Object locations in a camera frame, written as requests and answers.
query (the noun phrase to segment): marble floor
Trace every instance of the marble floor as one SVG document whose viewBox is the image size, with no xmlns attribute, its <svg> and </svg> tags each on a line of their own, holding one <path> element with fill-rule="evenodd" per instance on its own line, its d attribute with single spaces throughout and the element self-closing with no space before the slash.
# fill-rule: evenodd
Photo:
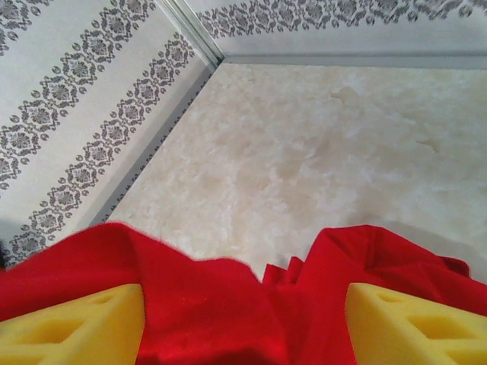
<svg viewBox="0 0 487 365">
<path fill-rule="evenodd" d="M 487 71 L 223 64 L 113 212 L 261 276 L 377 224 L 487 281 Z"/>
</svg>

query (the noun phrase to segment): white wall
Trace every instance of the white wall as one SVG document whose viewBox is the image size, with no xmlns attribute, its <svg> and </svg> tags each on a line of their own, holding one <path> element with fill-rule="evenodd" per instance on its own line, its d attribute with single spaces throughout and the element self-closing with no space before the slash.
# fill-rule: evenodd
<svg viewBox="0 0 487 365">
<path fill-rule="evenodd" d="M 186 2 L 226 56 L 487 56 L 487 2 Z"/>
<path fill-rule="evenodd" d="M 211 74 L 151 0 L 23 3 L 0 2 L 8 265 L 105 218 Z"/>
</svg>

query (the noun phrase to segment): red fabric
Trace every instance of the red fabric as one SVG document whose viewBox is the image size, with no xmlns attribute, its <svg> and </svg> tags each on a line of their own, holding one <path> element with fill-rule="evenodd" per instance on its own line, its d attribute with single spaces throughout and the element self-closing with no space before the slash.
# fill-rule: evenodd
<svg viewBox="0 0 487 365">
<path fill-rule="evenodd" d="M 323 230 L 305 262 L 260 283 L 231 259 L 193 261 L 122 224 L 80 232 L 0 272 L 0 320 L 140 283 L 146 326 L 138 365 L 355 363 L 344 303 L 368 282 L 487 316 L 468 266 L 383 228 Z"/>
</svg>

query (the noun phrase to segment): yellow sponge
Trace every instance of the yellow sponge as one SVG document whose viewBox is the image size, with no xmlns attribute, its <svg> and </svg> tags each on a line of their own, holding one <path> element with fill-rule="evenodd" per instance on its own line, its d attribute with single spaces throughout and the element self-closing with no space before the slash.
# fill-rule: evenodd
<svg viewBox="0 0 487 365">
<path fill-rule="evenodd" d="M 138 284 L 0 322 L 0 365 L 133 365 L 144 329 Z"/>
<path fill-rule="evenodd" d="M 487 317 L 357 283 L 345 312 L 359 365 L 487 364 Z"/>
</svg>

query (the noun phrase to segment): wallpaper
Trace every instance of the wallpaper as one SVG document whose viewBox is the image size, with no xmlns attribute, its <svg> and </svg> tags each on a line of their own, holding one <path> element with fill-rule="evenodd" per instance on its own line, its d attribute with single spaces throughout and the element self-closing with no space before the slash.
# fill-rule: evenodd
<svg viewBox="0 0 487 365">
<path fill-rule="evenodd" d="M 0 69 L 7 266 L 102 221 L 211 74 L 151 0 L 0 0 Z"/>
<path fill-rule="evenodd" d="M 187 0 L 226 56 L 484 52 L 485 0 Z"/>
</svg>

